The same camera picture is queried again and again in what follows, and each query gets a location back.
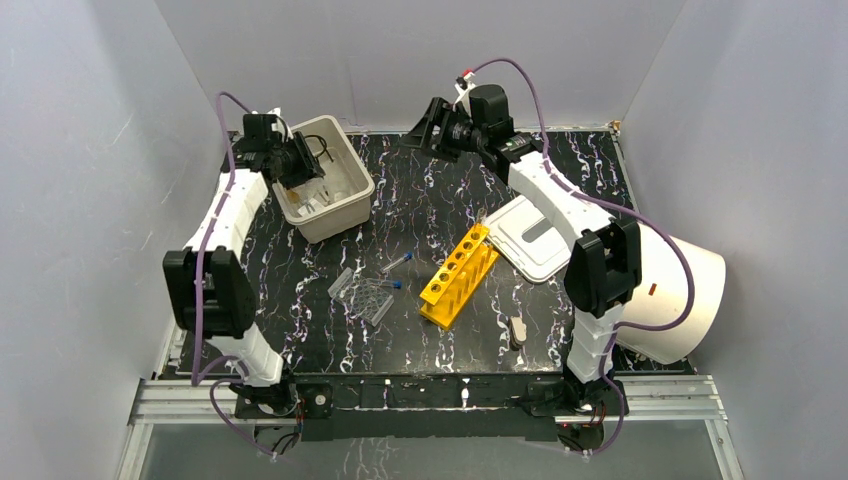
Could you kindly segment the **black wire ring stand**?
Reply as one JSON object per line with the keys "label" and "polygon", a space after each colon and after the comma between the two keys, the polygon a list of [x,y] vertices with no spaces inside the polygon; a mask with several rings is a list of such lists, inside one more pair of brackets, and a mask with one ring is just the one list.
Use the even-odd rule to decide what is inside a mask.
{"label": "black wire ring stand", "polygon": [[319,150],[312,152],[312,155],[316,160],[326,157],[330,162],[335,161],[333,155],[329,151],[329,143],[323,136],[316,134],[305,135],[304,140],[307,144],[313,142],[319,147]]}

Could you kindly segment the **clear plastic funnel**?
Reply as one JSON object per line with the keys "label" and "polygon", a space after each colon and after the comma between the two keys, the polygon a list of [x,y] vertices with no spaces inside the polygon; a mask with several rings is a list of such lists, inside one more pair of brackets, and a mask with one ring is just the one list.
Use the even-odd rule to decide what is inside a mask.
{"label": "clear plastic funnel", "polygon": [[347,178],[335,182],[331,188],[334,203],[355,202],[361,197],[362,192],[363,188],[358,182]]}

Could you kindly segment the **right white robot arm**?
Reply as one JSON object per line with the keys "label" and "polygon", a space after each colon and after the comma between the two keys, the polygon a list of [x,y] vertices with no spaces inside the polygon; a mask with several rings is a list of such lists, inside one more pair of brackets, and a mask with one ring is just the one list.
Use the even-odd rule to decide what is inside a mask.
{"label": "right white robot arm", "polygon": [[641,282],[638,223],[615,218],[569,184],[544,157],[542,143],[515,130],[499,85],[470,88],[457,105],[433,98],[400,143],[448,162],[463,153],[478,155],[569,243],[564,288],[575,308],[575,325],[566,365],[575,379],[564,385],[563,399],[571,411],[590,413],[603,399],[597,380],[612,368],[614,326]]}

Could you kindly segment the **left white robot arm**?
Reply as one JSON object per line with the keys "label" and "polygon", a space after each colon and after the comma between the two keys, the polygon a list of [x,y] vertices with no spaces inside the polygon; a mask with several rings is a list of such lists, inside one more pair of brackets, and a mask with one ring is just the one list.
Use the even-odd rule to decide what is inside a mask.
{"label": "left white robot arm", "polygon": [[163,258],[168,294],[177,325],[194,336],[192,381],[210,372],[201,360],[204,345],[211,345],[244,385],[262,387],[263,407],[286,416],[297,407],[299,391],[281,379],[284,360],[256,324],[256,295],[241,253],[270,186],[297,187],[324,171],[305,136],[277,109],[244,114],[241,136],[224,139],[225,160],[207,213],[185,246]]}

